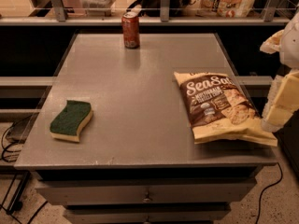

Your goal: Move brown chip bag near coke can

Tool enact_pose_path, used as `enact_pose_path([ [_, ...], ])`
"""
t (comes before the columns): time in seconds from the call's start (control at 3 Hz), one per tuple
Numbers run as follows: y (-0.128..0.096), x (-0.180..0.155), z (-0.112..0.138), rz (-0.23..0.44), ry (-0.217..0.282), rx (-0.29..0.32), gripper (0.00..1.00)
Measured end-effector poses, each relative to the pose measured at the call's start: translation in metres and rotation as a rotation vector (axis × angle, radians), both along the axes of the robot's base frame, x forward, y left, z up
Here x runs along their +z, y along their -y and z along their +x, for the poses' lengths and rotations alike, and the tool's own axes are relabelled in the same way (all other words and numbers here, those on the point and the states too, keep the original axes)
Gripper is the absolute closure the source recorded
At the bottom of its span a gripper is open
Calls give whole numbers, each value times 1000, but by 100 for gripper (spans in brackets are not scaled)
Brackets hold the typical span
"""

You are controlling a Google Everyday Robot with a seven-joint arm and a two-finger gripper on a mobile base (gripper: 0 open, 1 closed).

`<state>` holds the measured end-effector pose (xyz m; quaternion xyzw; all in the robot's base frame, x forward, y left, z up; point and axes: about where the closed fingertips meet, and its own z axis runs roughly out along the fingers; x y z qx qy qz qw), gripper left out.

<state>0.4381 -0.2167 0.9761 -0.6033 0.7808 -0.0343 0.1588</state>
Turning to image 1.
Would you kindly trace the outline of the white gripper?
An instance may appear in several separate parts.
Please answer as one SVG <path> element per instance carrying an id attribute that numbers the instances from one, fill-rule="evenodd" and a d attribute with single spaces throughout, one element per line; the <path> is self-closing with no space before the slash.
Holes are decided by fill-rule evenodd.
<path id="1" fill-rule="evenodd" d="M 282 64 L 299 69 L 299 13 L 289 21 L 284 32 L 279 30 L 267 38 L 260 51 L 268 54 L 279 52 Z M 262 128 L 270 133 L 278 131 L 298 109 L 299 71 L 291 71 L 284 77 L 276 75 L 263 109 Z"/>

